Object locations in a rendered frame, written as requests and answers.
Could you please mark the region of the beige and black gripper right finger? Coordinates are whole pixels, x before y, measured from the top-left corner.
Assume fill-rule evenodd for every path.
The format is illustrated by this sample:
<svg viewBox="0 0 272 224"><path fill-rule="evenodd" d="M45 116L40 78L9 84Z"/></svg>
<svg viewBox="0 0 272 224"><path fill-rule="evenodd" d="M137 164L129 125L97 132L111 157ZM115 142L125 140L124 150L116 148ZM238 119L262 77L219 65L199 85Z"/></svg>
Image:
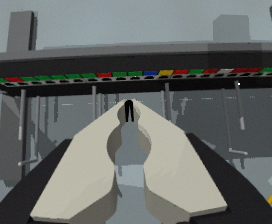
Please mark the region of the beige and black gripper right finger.
<svg viewBox="0 0 272 224"><path fill-rule="evenodd" d="M272 207L237 169L193 133L129 102L148 156L144 196L152 216L163 224L272 224Z"/></svg>

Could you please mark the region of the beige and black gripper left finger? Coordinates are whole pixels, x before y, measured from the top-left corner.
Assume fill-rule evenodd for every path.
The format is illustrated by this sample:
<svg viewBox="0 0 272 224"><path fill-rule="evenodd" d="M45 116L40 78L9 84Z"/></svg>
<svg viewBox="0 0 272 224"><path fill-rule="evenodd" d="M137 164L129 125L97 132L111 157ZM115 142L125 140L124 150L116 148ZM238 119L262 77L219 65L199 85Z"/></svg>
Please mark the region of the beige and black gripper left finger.
<svg viewBox="0 0 272 224"><path fill-rule="evenodd" d="M129 100L62 141L0 202L0 224L105 224L116 212L115 153Z"/></svg>

